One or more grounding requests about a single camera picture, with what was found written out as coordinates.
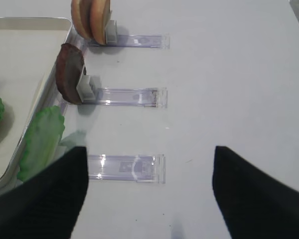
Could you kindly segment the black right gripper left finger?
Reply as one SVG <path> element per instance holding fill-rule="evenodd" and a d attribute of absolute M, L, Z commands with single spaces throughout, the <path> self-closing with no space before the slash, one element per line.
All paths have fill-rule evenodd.
<path fill-rule="evenodd" d="M 72 148 L 0 196 L 0 239 L 69 239 L 89 185 L 87 149 Z"/>

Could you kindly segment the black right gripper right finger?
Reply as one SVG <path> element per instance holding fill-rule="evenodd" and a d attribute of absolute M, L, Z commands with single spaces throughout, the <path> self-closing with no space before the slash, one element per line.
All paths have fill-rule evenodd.
<path fill-rule="evenodd" d="M 299 192 L 217 146 L 212 189 L 233 239 L 299 239 Z"/>

